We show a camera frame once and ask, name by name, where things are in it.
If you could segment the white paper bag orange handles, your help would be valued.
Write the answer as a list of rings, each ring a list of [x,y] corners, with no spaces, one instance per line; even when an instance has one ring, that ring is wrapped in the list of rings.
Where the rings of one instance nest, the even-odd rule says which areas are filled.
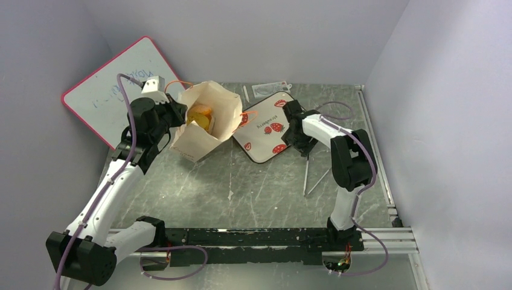
[[[214,81],[190,86],[179,94],[178,103],[187,106],[185,124],[176,129],[170,149],[192,162],[258,116],[256,111],[243,112],[241,97]]]

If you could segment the metal tongs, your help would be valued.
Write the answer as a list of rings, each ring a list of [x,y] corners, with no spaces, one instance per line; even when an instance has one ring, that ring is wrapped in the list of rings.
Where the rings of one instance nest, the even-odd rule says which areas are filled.
[[[304,182],[303,182],[303,188],[302,188],[303,197],[306,197],[309,194],[311,194],[314,191],[314,189],[317,188],[317,186],[321,183],[321,181],[323,181],[323,179],[327,176],[327,174],[330,173],[330,171],[331,171],[331,167],[330,167],[323,173],[323,175],[317,180],[317,182],[312,186],[312,188],[310,190],[307,190],[309,167],[310,167],[310,155],[307,155],[306,167],[305,167],[305,172],[304,172]]]

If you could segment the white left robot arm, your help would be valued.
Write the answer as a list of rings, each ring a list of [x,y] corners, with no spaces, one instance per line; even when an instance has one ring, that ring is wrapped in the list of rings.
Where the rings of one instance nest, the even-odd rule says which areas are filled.
[[[164,135],[185,124],[187,106],[172,98],[158,103],[140,97],[129,103],[129,126],[112,155],[109,170],[80,214],[63,232],[53,231],[46,240],[56,278],[54,289],[67,277],[102,286],[116,266],[140,248],[159,251],[166,246],[165,223],[139,217],[129,228],[109,235],[114,217],[129,189],[147,173],[160,153]]]

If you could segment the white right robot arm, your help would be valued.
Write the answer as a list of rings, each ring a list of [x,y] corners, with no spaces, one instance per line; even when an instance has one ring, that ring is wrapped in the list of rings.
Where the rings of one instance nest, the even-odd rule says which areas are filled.
[[[360,196],[374,185],[377,177],[369,135],[363,129],[337,125],[317,110],[306,111],[297,100],[286,103],[283,111],[289,123],[281,137],[285,145],[303,157],[318,143],[330,151],[331,173],[338,187],[325,240],[331,249],[341,250],[359,228],[356,212]]]

